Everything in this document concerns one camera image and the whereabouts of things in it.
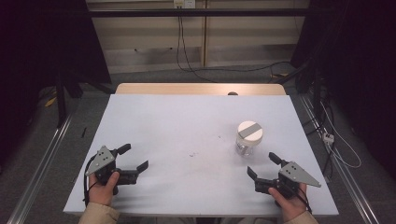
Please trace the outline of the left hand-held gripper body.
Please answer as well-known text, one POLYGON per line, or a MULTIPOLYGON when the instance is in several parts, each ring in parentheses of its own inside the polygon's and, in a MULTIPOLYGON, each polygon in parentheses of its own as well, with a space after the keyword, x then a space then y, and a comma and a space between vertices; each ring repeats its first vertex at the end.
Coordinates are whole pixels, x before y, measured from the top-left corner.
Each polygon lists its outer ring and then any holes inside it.
POLYGON ((96 154, 89 159, 84 175, 89 177, 94 174, 95 179, 105 185, 116 168, 117 155, 116 149, 110 150, 106 146, 101 146, 96 154))

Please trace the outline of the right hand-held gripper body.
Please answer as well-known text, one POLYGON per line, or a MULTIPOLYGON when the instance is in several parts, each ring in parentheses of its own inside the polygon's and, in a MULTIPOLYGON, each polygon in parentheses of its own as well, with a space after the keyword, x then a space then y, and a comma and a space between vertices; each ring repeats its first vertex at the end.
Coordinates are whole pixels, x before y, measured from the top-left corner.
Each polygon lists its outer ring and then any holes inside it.
POLYGON ((279 165, 276 189, 286 199, 298 194, 301 183, 317 188, 321 187, 321 184, 296 162, 281 161, 279 165))

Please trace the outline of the clear jar with white lid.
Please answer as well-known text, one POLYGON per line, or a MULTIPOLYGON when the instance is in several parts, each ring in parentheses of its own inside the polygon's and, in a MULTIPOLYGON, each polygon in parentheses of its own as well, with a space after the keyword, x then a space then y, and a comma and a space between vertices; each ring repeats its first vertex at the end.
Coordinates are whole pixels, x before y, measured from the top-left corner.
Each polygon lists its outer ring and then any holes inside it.
POLYGON ((262 126, 252 120, 241 122, 236 131, 236 151, 241 156, 251 155, 263 138, 262 126))

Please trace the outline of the person's right hand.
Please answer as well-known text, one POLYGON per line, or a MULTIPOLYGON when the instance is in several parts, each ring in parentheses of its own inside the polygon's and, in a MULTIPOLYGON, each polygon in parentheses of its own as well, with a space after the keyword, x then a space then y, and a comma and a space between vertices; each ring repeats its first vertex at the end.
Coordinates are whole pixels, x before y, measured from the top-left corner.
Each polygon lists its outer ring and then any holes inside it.
POLYGON ((282 218, 284 222, 288 222, 301 215, 306 211, 305 199, 306 199, 306 184, 300 184, 300 190, 298 191, 301 199, 297 196, 285 199, 276 189, 269 188, 270 195, 278 202, 282 210, 282 218))

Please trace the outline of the person's left hand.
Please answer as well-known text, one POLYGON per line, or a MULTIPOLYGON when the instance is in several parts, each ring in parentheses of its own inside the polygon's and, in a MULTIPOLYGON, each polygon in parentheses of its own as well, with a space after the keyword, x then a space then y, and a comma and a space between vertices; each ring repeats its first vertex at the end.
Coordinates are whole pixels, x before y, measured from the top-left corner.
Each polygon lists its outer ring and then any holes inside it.
POLYGON ((114 172, 103 186, 97 181, 95 174, 91 174, 89 176, 90 202, 110 206, 113 198, 113 189, 116 187, 119 177, 120 174, 114 172))

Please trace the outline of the white table cover board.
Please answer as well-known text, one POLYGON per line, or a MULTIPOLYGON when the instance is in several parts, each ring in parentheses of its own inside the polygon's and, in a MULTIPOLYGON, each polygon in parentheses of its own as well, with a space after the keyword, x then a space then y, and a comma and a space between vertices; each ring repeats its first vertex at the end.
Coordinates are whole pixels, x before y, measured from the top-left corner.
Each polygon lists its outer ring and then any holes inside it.
POLYGON ((120 187, 113 207, 143 217, 276 217, 271 196, 258 193, 247 174, 274 179, 274 152, 324 180, 289 96, 115 94, 93 138, 101 146, 132 148, 117 158, 122 170, 144 161, 136 184, 120 187), (263 128, 248 156, 236 151, 236 131, 246 120, 263 128))

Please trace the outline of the black metal stand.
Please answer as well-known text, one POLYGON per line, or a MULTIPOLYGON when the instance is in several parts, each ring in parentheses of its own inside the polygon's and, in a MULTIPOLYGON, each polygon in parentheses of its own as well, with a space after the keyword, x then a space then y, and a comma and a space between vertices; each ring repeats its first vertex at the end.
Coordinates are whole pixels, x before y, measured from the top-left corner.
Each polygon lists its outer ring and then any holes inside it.
POLYGON ((66 120, 66 103, 64 98, 64 83, 62 75, 58 74, 56 77, 56 98, 58 105, 58 128, 61 128, 66 120))

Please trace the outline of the black stand leg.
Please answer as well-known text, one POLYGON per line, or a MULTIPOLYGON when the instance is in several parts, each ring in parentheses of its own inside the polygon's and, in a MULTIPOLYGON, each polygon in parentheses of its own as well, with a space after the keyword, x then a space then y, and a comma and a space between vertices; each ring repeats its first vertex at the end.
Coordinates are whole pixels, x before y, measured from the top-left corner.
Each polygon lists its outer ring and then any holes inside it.
POLYGON ((283 84, 287 83, 288 81, 292 80, 293 78, 296 78, 297 76, 299 76, 303 72, 305 72, 307 70, 307 68, 309 67, 309 65, 310 65, 309 62, 303 63, 300 67, 298 67, 296 70, 294 70, 290 74, 277 80, 276 84, 283 85, 283 84))

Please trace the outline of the wooden table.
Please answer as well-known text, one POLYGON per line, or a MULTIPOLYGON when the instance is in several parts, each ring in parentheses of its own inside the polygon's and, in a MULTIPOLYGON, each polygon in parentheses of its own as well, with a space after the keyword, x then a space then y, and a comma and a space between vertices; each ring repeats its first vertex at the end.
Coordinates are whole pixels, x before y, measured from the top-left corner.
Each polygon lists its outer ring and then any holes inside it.
POLYGON ((279 84, 121 83, 116 94, 285 95, 279 84))

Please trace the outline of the black curtain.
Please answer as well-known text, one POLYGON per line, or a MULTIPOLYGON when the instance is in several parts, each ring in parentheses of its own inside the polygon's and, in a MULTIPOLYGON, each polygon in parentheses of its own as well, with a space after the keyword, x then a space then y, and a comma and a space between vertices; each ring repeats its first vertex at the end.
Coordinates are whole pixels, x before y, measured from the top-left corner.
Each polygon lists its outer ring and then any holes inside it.
POLYGON ((39 92, 61 80, 108 83, 109 72, 87 0, 0 0, 0 163, 17 150, 39 92))
POLYGON ((310 9, 291 57, 295 67, 330 42, 321 75, 368 151, 396 180, 396 0, 309 0, 310 9))

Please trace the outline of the black horizontal bar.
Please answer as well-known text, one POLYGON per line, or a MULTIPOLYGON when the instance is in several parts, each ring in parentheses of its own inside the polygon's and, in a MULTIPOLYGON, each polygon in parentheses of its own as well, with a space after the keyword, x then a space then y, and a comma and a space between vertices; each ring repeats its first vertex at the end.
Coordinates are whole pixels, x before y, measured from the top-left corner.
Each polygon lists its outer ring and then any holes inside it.
POLYGON ((227 9, 227 8, 189 8, 189 9, 128 9, 128 10, 91 10, 91 17, 294 17, 312 15, 307 8, 269 8, 269 9, 227 9))

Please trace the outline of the aluminium floor rail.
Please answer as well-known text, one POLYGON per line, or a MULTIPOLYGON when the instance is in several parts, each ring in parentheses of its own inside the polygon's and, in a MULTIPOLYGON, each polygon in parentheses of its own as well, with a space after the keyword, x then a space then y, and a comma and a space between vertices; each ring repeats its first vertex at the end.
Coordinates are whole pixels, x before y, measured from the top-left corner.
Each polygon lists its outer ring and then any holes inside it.
POLYGON ((325 125, 319 125, 318 116, 314 114, 314 106, 308 96, 300 96, 300 101, 302 102, 305 112, 310 118, 310 122, 313 124, 315 131, 318 134, 318 137, 324 144, 326 153, 330 156, 332 167, 337 170, 338 174, 343 180, 343 183, 346 186, 346 190, 349 193, 356 208, 358 209, 358 212, 360 213, 363 222, 365 224, 380 224, 373 207, 370 205, 366 195, 363 193, 363 190, 351 173, 351 169, 358 169, 361 167, 361 157, 334 127, 331 116, 329 115, 329 112, 325 109, 323 103, 319 103, 319 109, 324 110, 324 116, 325 119, 329 122, 330 128, 327 128, 325 125), (322 140, 322 135, 324 133, 334 133, 335 136, 338 137, 339 140, 343 142, 356 156, 356 158, 358 159, 358 164, 352 165, 350 162, 347 162, 340 154, 338 148, 335 146, 335 143, 333 143, 332 145, 324 143, 322 140))
POLYGON ((60 145, 64 139, 65 134, 70 126, 71 120, 73 118, 72 114, 66 116, 61 126, 56 129, 46 151, 43 155, 38 167, 28 182, 22 196, 18 200, 7 224, 24 224, 31 207, 35 201, 37 193, 39 192, 43 181, 50 169, 50 166, 60 148, 60 145))

